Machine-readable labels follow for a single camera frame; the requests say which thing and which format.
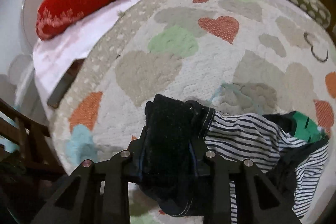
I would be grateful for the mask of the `navy frog pants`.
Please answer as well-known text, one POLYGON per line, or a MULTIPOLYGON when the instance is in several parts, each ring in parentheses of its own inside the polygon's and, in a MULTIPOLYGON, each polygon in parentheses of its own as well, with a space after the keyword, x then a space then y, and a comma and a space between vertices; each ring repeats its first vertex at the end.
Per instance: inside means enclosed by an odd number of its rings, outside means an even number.
POLYGON ((225 160, 254 161, 297 217, 309 210, 329 144, 314 122, 295 120, 295 112, 227 116, 197 101, 160 94, 146 104, 145 115, 144 167, 151 182, 167 183, 178 172, 177 189, 181 189, 191 176, 189 142, 199 139, 225 160))

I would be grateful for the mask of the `dark wooden chair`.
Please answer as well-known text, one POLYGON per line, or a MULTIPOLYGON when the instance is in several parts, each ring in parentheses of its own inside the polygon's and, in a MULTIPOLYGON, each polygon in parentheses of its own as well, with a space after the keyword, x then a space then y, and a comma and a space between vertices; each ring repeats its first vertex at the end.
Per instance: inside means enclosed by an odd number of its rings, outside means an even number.
POLYGON ((41 190, 66 175, 48 140, 49 128, 24 116, 4 100, 1 113, 1 137, 19 146, 1 160, 1 223, 31 223, 46 203, 48 193, 41 190))

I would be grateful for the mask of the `white bed sheet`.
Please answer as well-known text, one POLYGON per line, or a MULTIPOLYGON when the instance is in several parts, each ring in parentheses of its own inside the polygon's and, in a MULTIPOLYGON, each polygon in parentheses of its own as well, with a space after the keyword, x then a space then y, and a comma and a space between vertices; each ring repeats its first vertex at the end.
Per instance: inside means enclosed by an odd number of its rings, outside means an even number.
POLYGON ((46 41, 38 40, 33 50, 35 85, 46 117, 54 110, 47 100, 57 84, 77 59, 88 56, 93 46, 139 0, 116 0, 69 26, 63 33, 46 41))

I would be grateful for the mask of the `heart patchwork quilt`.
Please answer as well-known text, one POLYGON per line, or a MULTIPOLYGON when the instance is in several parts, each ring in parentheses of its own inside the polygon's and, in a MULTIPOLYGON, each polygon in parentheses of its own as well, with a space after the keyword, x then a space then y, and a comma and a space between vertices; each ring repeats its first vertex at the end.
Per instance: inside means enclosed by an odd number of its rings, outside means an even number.
POLYGON ((97 42, 54 115, 67 173, 138 138, 156 94, 227 115, 309 116, 330 136, 321 178, 299 195, 316 223, 335 191, 335 45, 286 0, 140 0, 97 42))

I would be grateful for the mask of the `white round headboard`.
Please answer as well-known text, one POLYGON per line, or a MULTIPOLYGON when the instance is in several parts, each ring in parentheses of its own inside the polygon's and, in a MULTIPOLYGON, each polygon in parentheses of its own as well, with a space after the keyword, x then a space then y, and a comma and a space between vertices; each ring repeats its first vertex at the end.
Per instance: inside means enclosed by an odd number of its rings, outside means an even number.
POLYGON ((43 0, 1 0, 1 98, 26 116, 45 121, 34 84, 35 23, 43 0))

